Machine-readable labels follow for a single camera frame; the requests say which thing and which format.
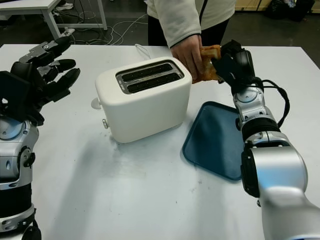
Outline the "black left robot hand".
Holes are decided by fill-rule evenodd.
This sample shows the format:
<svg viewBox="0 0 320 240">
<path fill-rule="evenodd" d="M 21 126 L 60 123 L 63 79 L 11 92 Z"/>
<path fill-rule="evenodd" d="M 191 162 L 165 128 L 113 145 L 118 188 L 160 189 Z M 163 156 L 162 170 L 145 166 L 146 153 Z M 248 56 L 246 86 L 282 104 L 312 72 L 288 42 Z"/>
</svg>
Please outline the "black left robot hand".
<svg viewBox="0 0 320 240">
<path fill-rule="evenodd" d="M 23 81 L 24 93 L 17 93 L 14 105 L 7 108 L 11 118 L 41 126 L 45 121 L 40 114 L 42 107 L 70 94 L 81 70 L 74 59 L 57 60 L 70 46 L 68 36 L 43 42 L 12 65 L 10 73 Z"/>
</svg>

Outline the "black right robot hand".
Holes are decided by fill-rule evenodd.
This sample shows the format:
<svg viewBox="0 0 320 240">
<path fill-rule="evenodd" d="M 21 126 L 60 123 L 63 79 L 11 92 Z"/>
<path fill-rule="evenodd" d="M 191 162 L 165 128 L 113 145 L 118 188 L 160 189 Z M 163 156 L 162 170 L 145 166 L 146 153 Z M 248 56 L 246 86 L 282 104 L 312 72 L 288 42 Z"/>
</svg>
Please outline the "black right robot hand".
<svg viewBox="0 0 320 240">
<path fill-rule="evenodd" d="M 263 89 L 262 80 L 255 75 L 251 52 L 234 39 L 222 45 L 219 59 L 211 63 L 219 77 L 219 82 L 227 83 L 233 95 L 254 87 Z"/>
</svg>

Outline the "person right hand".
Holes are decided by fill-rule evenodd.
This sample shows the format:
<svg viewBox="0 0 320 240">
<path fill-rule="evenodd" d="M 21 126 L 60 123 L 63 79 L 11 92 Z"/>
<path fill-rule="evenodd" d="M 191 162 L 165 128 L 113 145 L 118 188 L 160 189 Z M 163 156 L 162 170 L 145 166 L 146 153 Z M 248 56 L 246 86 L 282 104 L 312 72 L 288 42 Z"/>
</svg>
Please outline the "person right hand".
<svg viewBox="0 0 320 240">
<path fill-rule="evenodd" d="M 200 48 L 201 36 L 191 35 L 170 48 L 172 56 L 178 59 L 190 72 L 192 79 L 196 80 L 204 71 Z"/>
</svg>

